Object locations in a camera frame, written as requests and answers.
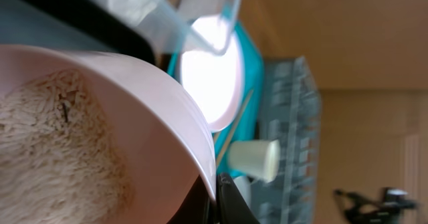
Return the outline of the grey bowl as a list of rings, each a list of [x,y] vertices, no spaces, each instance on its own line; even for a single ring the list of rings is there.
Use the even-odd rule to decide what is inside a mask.
[[[233,182],[248,207],[251,207],[251,183],[246,176],[234,178]]]

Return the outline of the pink bowl with rice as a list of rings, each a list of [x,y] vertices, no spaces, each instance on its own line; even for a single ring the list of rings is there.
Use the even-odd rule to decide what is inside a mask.
[[[195,182],[215,201],[208,124],[127,55],[1,46],[1,222],[166,223]]]

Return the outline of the teal serving tray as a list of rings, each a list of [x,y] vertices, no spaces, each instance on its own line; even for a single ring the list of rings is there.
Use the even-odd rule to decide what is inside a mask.
[[[247,93],[253,89],[253,96],[243,113],[243,116],[239,122],[239,125],[231,139],[231,143],[235,141],[247,141],[252,140],[255,135],[255,125],[257,122],[257,115],[259,109],[259,101],[261,98],[261,89],[263,84],[263,61],[262,58],[254,46],[251,38],[246,33],[240,22],[236,22],[234,30],[239,38],[241,43],[241,49],[243,50],[243,58],[244,58],[244,68],[245,68],[245,85],[243,90],[243,98],[240,104],[240,107],[247,95]],[[179,60],[180,53],[174,53],[169,62],[169,66],[167,68],[167,74],[172,76],[175,80],[178,80],[176,70],[177,63]],[[221,146],[226,139],[226,136],[231,128],[231,124],[220,130],[219,132],[211,132],[213,135],[213,142],[215,144],[215,156],[217,156],[221,150]],[[221,164],[217,168],[218,173],[229,173],[231,177],[235,178],[240,176],[242,173],[229,168],[227,162],[227,152],[225,153]]]

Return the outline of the large white plate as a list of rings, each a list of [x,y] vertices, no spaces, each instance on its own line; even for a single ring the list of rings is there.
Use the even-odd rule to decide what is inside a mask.
[[[176,74],[194,99],[211,132],[231,124],[240,107],[245,85],[243,50],[235,31],[228,34],[230,21],[220,15],[198,18],[193,24],[215,47],[229,44],[217,55],[187,41],[179,55]]]

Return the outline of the clear plastic bin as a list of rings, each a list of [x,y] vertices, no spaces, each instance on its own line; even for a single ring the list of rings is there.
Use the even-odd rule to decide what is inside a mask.
[[[223,55],[241,0],[90,0],[143,36],[159,53]]]

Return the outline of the wooden chopstick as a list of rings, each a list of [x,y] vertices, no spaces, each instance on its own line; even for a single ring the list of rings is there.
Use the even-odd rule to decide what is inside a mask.
[[[245,97],[245,99],[244,99],[244,101],[243,101],[243,103],[239,109],[239,112],[236,115],[235,120],[231,123],[231,128],[230,128],[230,130],[226,136],[225,141],[223,142],[223,145],[221,146],[221,150],[220,150],[219,154],[217,155],[217,157],[215,159],[215,164],[216,164],[217,168],[221,164],[221,161],[222,161],[227,149],[229,148],[229,145],[231,143],[231,139],[233,138],[233,135],[235,134],[235,131],[239,125],[239,122],[243,116],[243,113],[245,112],[245,109],[247,108],[247,105],[249,104],[249,101],[251,100],[252,96],[253,96],[253,89],[251,89],[247,93],[247,95],[246,95],[246,97]]]

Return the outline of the rice pile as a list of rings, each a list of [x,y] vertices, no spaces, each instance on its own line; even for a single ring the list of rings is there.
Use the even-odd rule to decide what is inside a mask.
[[[1,98],[1,222],[104,223],[134,189],[98,99],[78,70]]]

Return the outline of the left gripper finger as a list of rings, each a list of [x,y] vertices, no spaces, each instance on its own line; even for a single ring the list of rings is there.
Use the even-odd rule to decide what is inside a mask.
[[[216,176],[212,201],[198,177],[169,224],[259,224],[227,173]]]

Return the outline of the black tray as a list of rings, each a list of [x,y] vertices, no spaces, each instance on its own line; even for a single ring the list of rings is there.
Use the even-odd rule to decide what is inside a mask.
[[[82,30],[119,53],[155,64],[150,44],[90,0],[22,0],[57,20]]]

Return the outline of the white paper cup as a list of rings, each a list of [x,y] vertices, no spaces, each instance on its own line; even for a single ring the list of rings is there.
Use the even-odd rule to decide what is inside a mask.
[[[228,150],[230,169],[270,183],[278,175],[281,146],[279,140],[235,141]]]

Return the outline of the grey dishwasher rack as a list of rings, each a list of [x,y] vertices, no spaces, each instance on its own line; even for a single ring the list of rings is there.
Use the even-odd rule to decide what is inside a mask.
[[[270,60],[259,109],[259,137],[278,140],[276,178],[251,184],[251,210],[263,224],[313,221],[321,98],[305,57]]]

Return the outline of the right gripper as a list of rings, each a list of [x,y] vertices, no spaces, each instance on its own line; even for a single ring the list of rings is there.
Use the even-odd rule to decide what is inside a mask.
[[[408,192],[394,187],[384,187],[381,205],[357,192],[346,192],[342,189],[333,190],[333,197],[338,210],[351,224],[368,224],[369,213],[362,213],[363,206],[369,205],[379,209],[379,217],[400,217],[406,210],[417,210],[418,203],[407,198]]]

